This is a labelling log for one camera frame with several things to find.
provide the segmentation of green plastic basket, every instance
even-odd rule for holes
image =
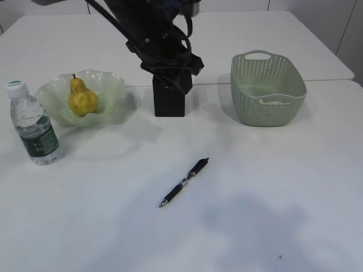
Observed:
[[[264,54],[268,59],[251,59]],[[240,120],[250,126],[285,126],[298,113],[306,86],[298,70],[285,57],[252,51],[233,58],[233,103]]]

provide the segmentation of yellow pear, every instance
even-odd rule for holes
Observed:
[[[95,112],[98,107],[97,95],[86,87],[82,79],[73,77],[70,81],[69,108],[79,116]]]

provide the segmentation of white bottle cap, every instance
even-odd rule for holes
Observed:
[[[29,93],[27,85],[21,80],[15,80],[8,83],[5,89],[10,98],[19,98]]]

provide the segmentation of white table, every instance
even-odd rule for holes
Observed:
[[[128,88],[123,125],[54,124],[65,156],[48,167],[0,100],[0,271],[362,271],[363,90],[307,89],[292,123],[260,128],[238,121],[228,84],[196,86],[184,118],[153,117],[151,88]]]
[[[181,27],[183,20],[177,20]],[[304,80],[354,77],[287,11],[203,13],[193,21],[193,52],[205,63],[196,84],[229,83],[232,57],[257,49],[287,56]],[[83,69],[114,72],[128,86],[150,86],[151,75],[125,42],[98,15],[23,17],[0,37],[0,86],[21,78],[37,90],[50,78]]]

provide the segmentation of black pen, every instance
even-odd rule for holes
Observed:
[[[179,184],[174,187],[174,189],[168,193],[166,197],[164,197],[163,201],[160,203],[159,208],[167,205],[185,186],[187,186],[188,181],[195,177],[208,163],[209,158],[201,159],[198,163],[193,167],[192,170],[189,171],[187,178],[183,179]]]

